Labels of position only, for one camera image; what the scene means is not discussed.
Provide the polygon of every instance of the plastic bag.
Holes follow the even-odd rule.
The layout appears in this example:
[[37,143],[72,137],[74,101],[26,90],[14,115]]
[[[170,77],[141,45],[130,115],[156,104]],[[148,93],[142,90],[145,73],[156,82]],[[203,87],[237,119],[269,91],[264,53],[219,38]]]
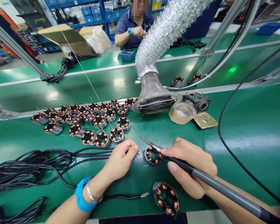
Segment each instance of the plastic bag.
[[103,31],[101,27],[95,27],[92,35],[85,35],[88,46],[95,51],[95,53],[104,52],[111,46],[111,40]]

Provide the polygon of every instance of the soldering iron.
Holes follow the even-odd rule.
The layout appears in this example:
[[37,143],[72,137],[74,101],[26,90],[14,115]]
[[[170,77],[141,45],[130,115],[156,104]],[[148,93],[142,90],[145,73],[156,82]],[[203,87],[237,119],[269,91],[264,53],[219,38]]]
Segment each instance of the soldering iron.
[[[150,145],[156,152],[161,153],[161,149],[162,149],[161,147],[156,146],[152,142],[150,142],[142,137],[141,137],[141,139],[145,143]],[[180,168],[182,168],[184,171],[189,173],[191,176],[198,178],[199,180],[203,181],[210,187],[214,188],[215,190],[217,190],[218,192],[220,192],[221,194],[223,194],[224,196],[226,196],[227,198],[229,198],[230,200],[232,200],[233,202],[235,202],[242,208],[246,209],[248,212],[255,215],[260,220],[262,220],[266,223],[280,223],[280,218],[278,218],[277,216],[273,215],[272,213],[265,210],[263,207],[259,206],[255,202],[247,199],[243,195],[237,193],[233,189],[231,189],[231,188],[227,187],[226,185],[222,184],[221,182],[217,181],[210,175],[189,165],[187,162],[174,158],[174,157],[164,156],[164,158],[176,163]]]

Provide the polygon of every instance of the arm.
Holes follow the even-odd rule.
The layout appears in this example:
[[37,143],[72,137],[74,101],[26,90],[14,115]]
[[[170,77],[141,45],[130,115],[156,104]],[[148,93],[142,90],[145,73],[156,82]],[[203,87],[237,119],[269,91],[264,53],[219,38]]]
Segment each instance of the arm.
[[[89,189],[95,200],[98,200],[110,184],[122,178],[129,170],[133,158],[138,152],[136,143],[128,139],[120,143],[113,150],[104,168],[89,182]],[[87,194],[86,185],[83,188],[83,198],[91,203]],[[76,196],[72,195],[47,219],[45,224],[84,224],[91,212],[82,212],[76,202]]]
[[[209,174],[218,181],[222,182],[223,184],[227,185],[236,192],[242,194],[246,198],[250,199],[280,218],[280,214],[270,206],[217,177],[217,167],[212,160],[212,156],[203,151],[200,147],[193,145],[184,139],[176,138],[172,144],[172,147],[162,149],[161,153],[165,156],[175,157],[186,161],[188,164]],[[204,182],[191,177],[175,163],[169,162],[168,168],[190,196],[195,199],[200,199],[204,195],[207,195],[219,206],[219,208],[226,214],[233,224],[264,223],[250,212],[243,209],[241,206],[237,205],[227,197],[223,196],[221,193],[206,185]]]
[[[120,19],[118,21],[117,27],[116,27],[116,34],[115,34],[115,45],[116,47],[122,47],[124,46],[128,40],[131,38],[131,36],[128,33],[128,27],[125,24],[125,22]],[[131,29],[132,36],[137,36],[138,38],[142,39],[144,34],[144,30],[141,26],[134,27]]]

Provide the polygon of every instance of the flexible aluminum duct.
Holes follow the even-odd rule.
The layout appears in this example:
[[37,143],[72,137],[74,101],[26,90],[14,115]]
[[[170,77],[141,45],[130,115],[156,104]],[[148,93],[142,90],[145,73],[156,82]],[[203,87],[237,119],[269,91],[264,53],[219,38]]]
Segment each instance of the flexible aluminum duct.
[[147,72],[156,72],[156,61],[182,32],[202,15],[213,0],[169,0],[142,40],[136,55],[138,79]]
[[260,4],[260,1],[261,0],[256,0],[254,5],[252,6],[252,10],[251,10],[251,13],[250,13],[250,16],[249,16],[249,19],[244,27],[244,30],[242,32],[242,34],[240,35],[239,39],[237,40],[237,42],[235,43],[235,45],[232,47],[232,49],[230,49],[229,53],[226,55],[226,57],[221,61],[220,64],[218,64],[218,66],[209,74],[206,74],[205,76],[203,76],[200,80],[194,82],[193,84],[191,85],[187,85],[187,86],[184,86],[184,87],[168,87],[168,86],[165,86],[165,88],[167,89],[170,89],[170,90],[181,90],[181,89],[186,89],[186,88],[189,88],[189,87],[192,87],[192,86],[195,86],[195,85],[198,85],[199,83],[203,82],[204,80],[206,80],[207,78],[209,78],[211,75],[213,75],[216,71],[218,71],[222,65],[225,64],[225,62],[231,57],[231,55],[234,53],[234,51],[237,49],[237,47],[240,45],[240,43],[242,42],[242,40],[244,39],[244,37],[246,36],[253,20],[254,20],[254,17],[255,17],[255,14],[257,12],[257,9],[259,7],[259,4]]

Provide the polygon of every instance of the green workbench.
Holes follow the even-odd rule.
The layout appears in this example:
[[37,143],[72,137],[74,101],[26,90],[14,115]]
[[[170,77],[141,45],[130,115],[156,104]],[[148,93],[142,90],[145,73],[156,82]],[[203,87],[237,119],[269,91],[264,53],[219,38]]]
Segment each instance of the green workbench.
[[[211,97],[207,112],[214,119],[219,119],[222,108],[231,93],[232,91],[222,91],[207,94]],[[194,200],[188,196],[167,169],[166,161],[162,161],[158,166],[146,166],[148,163],[142,155],[146,145],[140,137],[152,140],[162,147],[170,146],[174,138],[181,137],[200,146],[213,156],[218,166],[219,177],[269,205],[277,205],[228,153],[219,139],[217,127],[197,130],[192,122],[178,125],[169,119],[168,111],[146,116],[129,112],[128,117],[131,121],[131,129],[125,132],[125,137],[132,138],[141,146],[141,156],[135,157],[126,176],[114,182],[105,195],[142,194],[151,190],[155,181],[162,180],[176,190],[181,212],[215,209],[216,205],[208,198]],[[68,126],[58,136],[45,133],[43,128],[32,123],[28,117],[0,121],[0,162],[15,159],[32,150],[60,148],[73,152],[84,148],[80,140],[69,136]],[[109,134],[110,130],[111,126],[108,124],[104,131]],[[230,149],[252,174],[280,197],[280,84],[240,89],[225,112],[222,135]],[[78,184],[82,178],[95,175],[105,162],[85,162],[63,176],[69,183]],[[48,172],[47,178],[55,175],[54,172]],[[3,206],[6,215],[14,215],[34,200],[47,197],[46,209],[51,209],[64,202],[72,194],[74,190],[57,179],[45,186],[2,191],[0,192],[0,206]],[[113,199],[99,204],[91,218],[160,212],[152,196],[133,201]],[[41,217],[36,222],[43,222],[46,219],[47,217]]]
[[[219,61],[234,38],[233,34],[225,34],[216,46],[216,52],[206,56],[195,54],[188,46],[169,49],[160,58],[156,66],[160,74],[160,82],[170,85],[175,76],[184,78],[186,85],[192,75],[196,74],[206,63],[201,74],[206,74]],[[201,38],[208,43],[211,37]],[[280,47],[280,35],[257,35],[257,30],[250,30],[231,58],[210,79],[198,85],[198,88],[224,86],[241,82],[245,74],[251,72],[257,65]],[[0,86],[0,107],[15,112],[34,111],[44,107],[59,107],[61,104],[83,104],[107,101],[114,97],[137,97],[140,94],[140,85],[135,85],[137,73],[134,61],[122,62],[119,52],[103,54],[99,58],[81,61],[87,77],[94,86],[99,99],[81,67],[76,64],[70,72],[78,74],[64,77],[60,83],[45,83],[42,81],[23,82],[20,84]],[[60,69],[60,61],[46,63],[44,69],[49,73]],[[264,74],[280,66],[280,53],[270,60],[261,69],[250,77],[249,81],[262,77]],[[38,78],[30,67],[8,69],[0,72],[0,84],[26,79]]]

